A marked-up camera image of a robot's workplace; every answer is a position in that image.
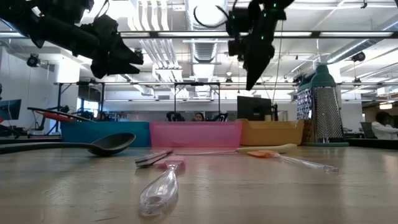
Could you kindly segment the teal handled box grater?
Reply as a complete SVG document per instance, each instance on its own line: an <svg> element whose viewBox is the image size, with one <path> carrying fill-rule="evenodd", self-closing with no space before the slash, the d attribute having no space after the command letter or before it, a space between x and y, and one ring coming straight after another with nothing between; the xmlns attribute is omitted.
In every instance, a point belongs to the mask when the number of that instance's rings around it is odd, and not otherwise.
<svg viewBox="0 0 398 224"><path fill-rule="evenodd" d="M336 94L336 82L326 65L318 65L302 77L297 89L297 118L312 119L314 142L304 146L346 147L343 123Z"/></svg>

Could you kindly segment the office chair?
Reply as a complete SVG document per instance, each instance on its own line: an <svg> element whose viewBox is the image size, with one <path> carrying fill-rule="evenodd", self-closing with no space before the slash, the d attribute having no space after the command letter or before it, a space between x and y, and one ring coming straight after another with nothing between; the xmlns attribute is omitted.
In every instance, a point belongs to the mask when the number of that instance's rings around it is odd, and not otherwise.
<svg viewBox="0 0 398 224"><path fill-rule="evenodd" d="M371 123L361 122L361 127L363 129L364 137L366 139L376 139L376 136L374 135L374 133L372 131Z"/></svg>

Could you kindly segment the blue plastic bin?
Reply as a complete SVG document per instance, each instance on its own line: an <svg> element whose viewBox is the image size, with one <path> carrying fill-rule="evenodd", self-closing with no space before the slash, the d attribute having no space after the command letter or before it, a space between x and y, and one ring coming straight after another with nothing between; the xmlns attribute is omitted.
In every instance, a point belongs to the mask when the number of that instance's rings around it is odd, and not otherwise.
<svg viewBox="0 0 398 224"><path fill-rule="evenodd" d="M132 133L136 139L132 147L151 147L150 123L145 121L97 121L61 122L63 142L91 143L97 139L117 133Z"/></svg>

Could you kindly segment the pale yellow handled utensil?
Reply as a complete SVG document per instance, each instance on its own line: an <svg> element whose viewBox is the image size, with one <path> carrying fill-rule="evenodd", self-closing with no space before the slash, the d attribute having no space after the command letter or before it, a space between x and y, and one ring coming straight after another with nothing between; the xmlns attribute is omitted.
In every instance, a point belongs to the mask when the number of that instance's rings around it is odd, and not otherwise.
<svg viewBox="0 0 398 224"><path fill-rule="evenodd" d="M286 153L294 151L298 148L296 144L284 144L281 146L256 146L256 147L240 147L232 151L216 151L216 152L196 152L196 153L177 153L179 156L198 156L198 155L211 155L211 154L227 154L227 153L240 153L244 154L247 152L255 151L275 151L278 153Z"/></svg>

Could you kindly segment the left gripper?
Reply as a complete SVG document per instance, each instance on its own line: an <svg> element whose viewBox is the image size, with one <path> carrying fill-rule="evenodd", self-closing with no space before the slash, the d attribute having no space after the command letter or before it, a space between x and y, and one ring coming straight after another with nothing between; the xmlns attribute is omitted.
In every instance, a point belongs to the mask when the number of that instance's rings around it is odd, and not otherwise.
<svg viewBox="0 0 398 224"><path fill-rule="evenodd" d="M117 26L80 26L73 56L92 59L91 71L96 78L106 75L138 74L131 64L142 65L143 57L133 52L121 38Z"/></svg>

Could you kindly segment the small monitor blue screen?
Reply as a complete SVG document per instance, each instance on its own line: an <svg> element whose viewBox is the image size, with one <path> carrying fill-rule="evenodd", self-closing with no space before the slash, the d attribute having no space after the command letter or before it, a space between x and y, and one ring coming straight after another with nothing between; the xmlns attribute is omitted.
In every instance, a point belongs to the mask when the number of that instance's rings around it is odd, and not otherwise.
<svg viewBox="0 0 398 224"><path fill-rule="evenodd" d="M18 120L22 100L0 101L0 118L3 120Z"/></svg>

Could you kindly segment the brown perforated box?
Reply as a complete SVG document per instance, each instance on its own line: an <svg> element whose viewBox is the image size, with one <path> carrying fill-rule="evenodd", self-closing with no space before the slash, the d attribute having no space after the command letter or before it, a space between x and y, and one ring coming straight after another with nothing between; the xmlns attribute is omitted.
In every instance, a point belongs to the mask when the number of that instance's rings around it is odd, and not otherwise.
<svg viewBox="0 0 398 224"><path fill-rule="evenodd" d="M303 126L302 144L314 142L314 123L312 119L306 119Z"/></svg>

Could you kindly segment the silver ventilation duct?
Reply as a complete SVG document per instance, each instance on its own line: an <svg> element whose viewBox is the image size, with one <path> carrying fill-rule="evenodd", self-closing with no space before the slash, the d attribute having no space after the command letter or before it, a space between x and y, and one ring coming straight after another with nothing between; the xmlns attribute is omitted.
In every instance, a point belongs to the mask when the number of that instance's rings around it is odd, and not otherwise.
<svg viewBox="0 0 398 224"><path fill-rule="evenodd" d="M228 9L228 0L184 0L188 30L215 30L216 25L225 21L224 12ZM192 55L192 75L196 82L211 82L215 70L218 44L198 42L190 44Z"/></svg>

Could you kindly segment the black plastic spoon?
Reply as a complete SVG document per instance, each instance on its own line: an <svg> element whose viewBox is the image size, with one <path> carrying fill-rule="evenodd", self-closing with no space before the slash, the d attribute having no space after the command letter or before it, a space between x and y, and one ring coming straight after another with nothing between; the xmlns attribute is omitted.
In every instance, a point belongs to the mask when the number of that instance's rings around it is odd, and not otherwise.
<svg viewBox="0 0 398 224"><path fill-rule="evenodd" d="M88 122L92 122L92 120L90 119L86 119L80 116L75 116L73 114L69 114L69 113L63 113L61 111L51 111L51 110L46 110L46 109L42 109L42 108L32 108L32 107L28 107L28 110L34 111L38 114L42 114L42 112L50 112L50 113L55 113L55 114L59 114L59 115L64 115L67 116L69 118L74 118L76 119L76 121L88 121Z"/></svg>
<svg viewBox="0 0 398 224"><path fill-rule="evenodd" d="M41 149L55 148L82 148L88 152L100 156L109 157L126 150L136 139L136 135L132 133L118 133L97 139L92 143L78 142L29 142L5 144L0 146L0 155L10 154L14 152L33 151Z"/></svg>

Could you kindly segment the pink plastic bin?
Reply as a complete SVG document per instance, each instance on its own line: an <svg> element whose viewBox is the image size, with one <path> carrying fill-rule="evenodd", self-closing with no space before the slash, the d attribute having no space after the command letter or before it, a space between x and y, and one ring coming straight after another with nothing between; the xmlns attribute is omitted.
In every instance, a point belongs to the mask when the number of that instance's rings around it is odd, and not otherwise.
<svg viewBox="0 0 398 224"><path fill-rule="evenodd" d="M239 121L150 123L152 147L239 147L241 130Z"/></svg>

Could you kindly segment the orange plastic bin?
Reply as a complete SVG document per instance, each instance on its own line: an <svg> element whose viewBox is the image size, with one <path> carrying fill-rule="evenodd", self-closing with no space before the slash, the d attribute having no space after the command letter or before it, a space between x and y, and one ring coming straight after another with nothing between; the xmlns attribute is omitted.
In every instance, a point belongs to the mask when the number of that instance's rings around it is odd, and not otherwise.
<svg viewBox="0 0 398 224"><path fill-rule="evenodd" d="M300 145L303 136L304 120L296 121L248 121L237 119L242 124L242 146L281 146Z"/></svg>

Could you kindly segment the black frame rail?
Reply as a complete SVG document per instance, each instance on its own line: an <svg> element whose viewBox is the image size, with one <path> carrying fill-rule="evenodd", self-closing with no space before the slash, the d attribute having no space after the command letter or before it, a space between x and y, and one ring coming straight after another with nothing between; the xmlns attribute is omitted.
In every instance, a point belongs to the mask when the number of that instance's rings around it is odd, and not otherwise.
<svg viewBox="0 0 398 224"><path fill-rule="evenodd" d="M19 136L18 138L7 136L0 137L0 144L21 144L37 142L61 142L60 136Z"/></svg>
<svg viewBox="0 0 398 224"><path fill-rule="evenodd" d="M350 146L398 150L398 140L348 138Z"/></svg>

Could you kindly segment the black frame beam with lights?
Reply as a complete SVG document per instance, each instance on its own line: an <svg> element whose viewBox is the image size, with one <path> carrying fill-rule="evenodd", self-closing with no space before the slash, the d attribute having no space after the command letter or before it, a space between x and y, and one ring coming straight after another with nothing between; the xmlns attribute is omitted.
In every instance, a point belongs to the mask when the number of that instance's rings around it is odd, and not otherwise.
<svg viewBox="0 0 398 224"><path fill-rule="evenodd" d="M121 32L124 39L230 39L225 31L136 31ZM398 31L276 31L285 39L398 39Z"/></svg>

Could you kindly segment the clear spoon orange handle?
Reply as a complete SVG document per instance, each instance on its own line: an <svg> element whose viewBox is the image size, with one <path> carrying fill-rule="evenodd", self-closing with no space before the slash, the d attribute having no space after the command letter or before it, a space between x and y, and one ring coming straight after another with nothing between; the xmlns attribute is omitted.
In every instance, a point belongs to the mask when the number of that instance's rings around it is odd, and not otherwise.
<svg viewBox="0 0 398 224"><path fill-rule="evenodd" d="M274 151L254 151L254 152L248 152L249 155L258 157L258 158L264 158L264 159L278 159L283 162L289 162L291 164L295 164L298 166L303 166L303 167L309 167L312 169L320 169L324 170L325 172L338 172L339 169L337 167L329 166L329 165L324 165L324 164L319 164L315 162L310 162L310 161L305 161L301 159L296 159L292 157L287 157L280 155L277 152Z"/></svg>

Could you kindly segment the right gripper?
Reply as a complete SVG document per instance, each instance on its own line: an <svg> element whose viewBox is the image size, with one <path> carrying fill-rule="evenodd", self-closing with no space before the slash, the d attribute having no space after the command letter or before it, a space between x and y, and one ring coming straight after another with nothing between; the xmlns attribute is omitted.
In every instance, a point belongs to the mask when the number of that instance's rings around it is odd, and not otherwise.
<svg viewBox="0 0 398 224"><path fill-rule="evenodd" d="M246 90L252 90L274 57L274 32L279 21L285 19L283 9L263 9L250 12L251 28L228 41L228 55L244 61L247 71Z"/></svg>

